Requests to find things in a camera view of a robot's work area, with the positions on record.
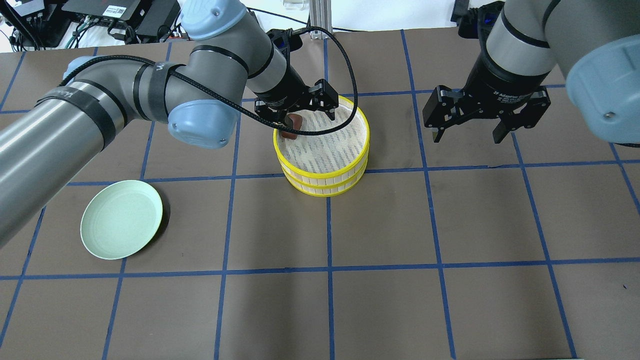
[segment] light green plate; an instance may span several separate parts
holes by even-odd
[[[80,223],[84,247],[101,259],[122,259],[142,249],[162,220],[156,189],[138,180],[107,186],[87,205]]]

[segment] barcode sticker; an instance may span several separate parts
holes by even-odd
[[[115,17],[116,19],[119,19],[126,10],[127,8],[123,8],[122,6],[109,5],[107,10],[104,10],[104,13],[102,13],[102,16]]]

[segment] robotic arm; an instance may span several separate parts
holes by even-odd
[[[551,103],[540,85],[557,62],[594,134],[640,143],[640,1],[508,0],[468,13],[467,6],[458,34],[480,39],[481,53],[464,88],[437,86],[427,101],[422,114],[434,142],[471,119],[500,119],[495,143],[534,127]]]
[[[353,118],[356,106],[339,126],[310,132],[292,129],[286,116],[308,109],[333,119],[338,106],[325,80],[309,87],[289,63],[300,33],[319,28],[268,36],[239,0],[189,0],[181,17],[196,40],[188,65],[135,56],[78,58],[58,88],[0,133],[0,247],[132,119],[162,122],[178,140],[215,149],[228,143],[240,111],[298,135],[330,133]],[[245,85],[257,95],[261,117],[241,107]]]

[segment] light blue cap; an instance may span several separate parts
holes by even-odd
[[[98,57],[99,56],[80,56],[79,58],[71,60],[69,65],[67,65],[67,71],[65,71],[65,73],[62,75],[62,78],[66,78],[69,74],[71,74],[73,70],[76,70],[81,65],[84,65],[84,63],[86,63],[87,61]]]
[[[194,100],[176,106],[169,113],[169,133],[174,138],[203,147],[219,149],[229,143],[240,112],[219,100]]]
[[[640,143],[640,34],[585,55],[569,71],[566,91],[597,137]]]
[[[239,0],[187,0],[180,18],[189,37],[205,40],[225,32],[246,14]]]

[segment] basket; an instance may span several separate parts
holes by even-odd
[[[302,130],[317,131],[344,122],[353,102],[340,96],[335,121],[320,111],[298,111]],[[273,131],[273,147],[287,180],[299,191],[317,197],[342,194],[354,187],[367,168],[369,123],[358,109],[351,123],[331,134],[292,140]]]

